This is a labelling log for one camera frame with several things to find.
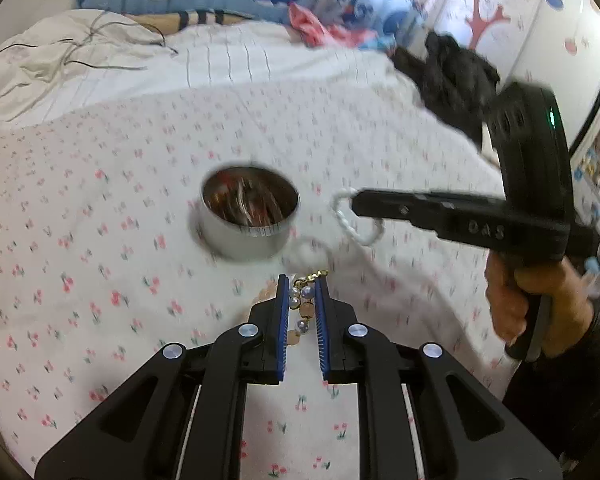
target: bed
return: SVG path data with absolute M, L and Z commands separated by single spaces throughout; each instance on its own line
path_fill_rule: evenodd
M 414 84 L 384 54 L 308 49 L 273 23 L 167 38 L 133 24 L 71 10 L 2 46 L 35 48 L 0 53 L 0 438 L 14 459 L 33 475 L 166 342 L 213 341 L 279 273 L 328 269 L 362 322 L 439 342 L 502 396 L 514 363 L 491 329 L 485 251 L 400 222 L 362 248 L 330 213 L 351 186 L 502 195 L 498 171 L 418 106 Z M 270 260 L 222 260 L 198 235 L 200 181 L 230 161 L 298 188 L 290 241 Z M 323 384 L 313 327 L 287 371 L 248 391 L 242 478 L 357 478 L 356 391 Z

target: silver screw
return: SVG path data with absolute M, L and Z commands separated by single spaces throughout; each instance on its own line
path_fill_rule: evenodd
M 442 355 L 442 347 L 435 343 L 427 343 L 423 346 L 422 351 L 424 352 L 424 355 L 433 357 L 434 359 L 437 359 Z
M 238 329 L 238 334 L 240 334 L 242 337 L 253 337 L 257 333 L 258 327 L 253 323 L 245 323 L 244 325 L 240 325 L 240 328 Z
M 348 330 L 353 337 L 364 337 L 369 332 L 366 326 L 358 323 L 355 325 L 350 325 Z
M 176 345 L 176 343 L 165 346 L 162 355 L 167 359 L 177 359 L 182 355 L 182 346 Z

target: pink cloth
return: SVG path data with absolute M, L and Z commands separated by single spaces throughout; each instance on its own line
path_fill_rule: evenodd
M 378 36 L 374 30 L 349 30 L 340 25 L 325 27 L 309 9 L 297 4 L 289 5 L 289 20 L 309 46 L 359 46 Z

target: black sleeve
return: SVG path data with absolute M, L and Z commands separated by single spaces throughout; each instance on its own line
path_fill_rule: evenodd
M 522 363 L 503 400 L 555 456 L 572 460 L 582 460 L 600 436 L 600 300 L 593 305 L 582 339 L 556 358 Z

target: bowl of jewelry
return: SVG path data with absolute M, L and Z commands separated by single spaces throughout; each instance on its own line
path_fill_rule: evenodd
M 259 166 L 225 166 L 202 183 L 200 229 L 206 243 L 232 260 L 258 260 L 279 252 L 298 211 L 296 188 Z

